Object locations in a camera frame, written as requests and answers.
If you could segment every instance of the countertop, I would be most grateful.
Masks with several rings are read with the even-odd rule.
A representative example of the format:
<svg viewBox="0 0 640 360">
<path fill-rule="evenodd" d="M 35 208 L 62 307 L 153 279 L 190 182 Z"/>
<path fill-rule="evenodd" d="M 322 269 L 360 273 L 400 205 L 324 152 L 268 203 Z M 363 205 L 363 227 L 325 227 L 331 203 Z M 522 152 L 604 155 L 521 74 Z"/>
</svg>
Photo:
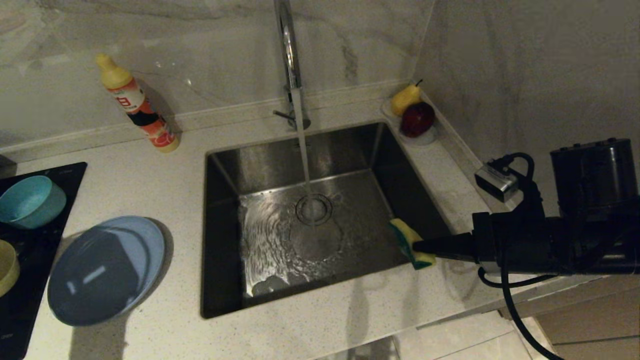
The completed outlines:
<svg viewBox="0 0 640 360">
<path fill-rule="evenodd" d="M 308 132 L 381 121 L 379 108 L 375 100 L 309 111 Z M 406 264 L 217 318 L 200 317 L 205 155 L 294 136 L 273 117 L 188 131 L 170 154 L 136 140 L 20 163 L 18 174 L 88 163 L 58 256 L 78 234 L 122 215 L 162 223 L 171 254 L 146 301 L 101 325 L 59 322 L 44 296 L 27 359 L 313 359 L 503 305 L 500 290 L 480 283 L 475 265 L 439 259 L 420 271 Z M 452 232 L 471 230 L 471 213 L 488 208 L 442 144 L 405 150 Z M 587 280 L 557 279 L 515 298 Z"/>
</svg>

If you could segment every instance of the blue bowl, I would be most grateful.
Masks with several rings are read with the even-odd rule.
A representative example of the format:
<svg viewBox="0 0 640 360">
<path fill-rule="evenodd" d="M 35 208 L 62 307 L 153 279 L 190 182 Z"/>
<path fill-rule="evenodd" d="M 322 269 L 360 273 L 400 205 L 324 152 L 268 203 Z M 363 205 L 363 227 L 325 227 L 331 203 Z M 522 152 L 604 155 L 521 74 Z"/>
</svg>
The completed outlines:
<svg viewBox="0 0 640 360">
<path fill-rule="evenodd" d="M 0 197 L 0 222 L 18 229 L 35 229 L 51 222 L 67 204 L 62 189 L 46 176 L 31 176 Z"/>
</svg>

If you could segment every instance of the pear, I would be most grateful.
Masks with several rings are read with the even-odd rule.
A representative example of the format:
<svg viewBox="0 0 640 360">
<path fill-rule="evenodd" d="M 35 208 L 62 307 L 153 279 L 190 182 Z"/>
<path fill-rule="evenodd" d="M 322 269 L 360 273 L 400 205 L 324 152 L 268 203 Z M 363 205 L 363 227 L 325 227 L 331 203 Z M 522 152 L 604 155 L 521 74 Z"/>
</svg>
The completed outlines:
<svg viewBox="0 0 640 360">
<path fill-rule="evenodd" d="M 407 86 L 391 98 L 391 111 L 396 116 L 401 117 L 409 106 L 422 101 L 420 100 L 420 88 L 418 87 L 421 82 L 422 80 L 418 81 L 415 85 L 411 84 Z"/>
</svg>

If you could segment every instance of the yellow sponge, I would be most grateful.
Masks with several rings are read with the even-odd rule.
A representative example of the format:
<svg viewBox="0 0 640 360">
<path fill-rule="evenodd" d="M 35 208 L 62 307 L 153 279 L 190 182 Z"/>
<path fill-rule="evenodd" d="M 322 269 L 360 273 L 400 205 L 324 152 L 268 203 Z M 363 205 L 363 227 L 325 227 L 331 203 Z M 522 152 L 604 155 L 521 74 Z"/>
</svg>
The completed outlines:
<svg viewBox="0 0 640 360">
<path fill-rule="evenodd" d="M 389 222 L 389 225 L 396 233 L 398 244 L 402 252 L 411 260 L 413 268 L 420 270 L 436 263 L 436 256 L 434 254 L 427 254 L 425 252 L 418 252 L 413 250 L 413 243 L 416 241 L 422 241 L 422 238 L 404 221 L 395 218 Z"/>
</svg>

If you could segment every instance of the marble backsplash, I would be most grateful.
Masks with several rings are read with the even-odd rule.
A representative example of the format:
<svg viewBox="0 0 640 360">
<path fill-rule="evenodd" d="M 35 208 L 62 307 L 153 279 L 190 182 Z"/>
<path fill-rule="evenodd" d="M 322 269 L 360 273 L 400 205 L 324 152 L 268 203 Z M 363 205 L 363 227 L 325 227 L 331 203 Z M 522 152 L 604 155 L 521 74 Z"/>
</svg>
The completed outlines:
<svg viewBox="0 0 640 360">
<path fill-rule="evenodd" d="M 637 0 L 438 0 L 415 78 L 481 160 L 532 155 L 553 215 L 552 150 L 630 138 L 640 174 L 639 29 Z"/>
<path fill-rule="evenodd" d="M 305 91 L 409 78 L 432 5 L 292 0 Z M 7 0 L 0 148 L 128 121 L 99 83 L 101 51 L 142 79 L 164 113 L 284 96 L 271 1 Z"/>
</svg>

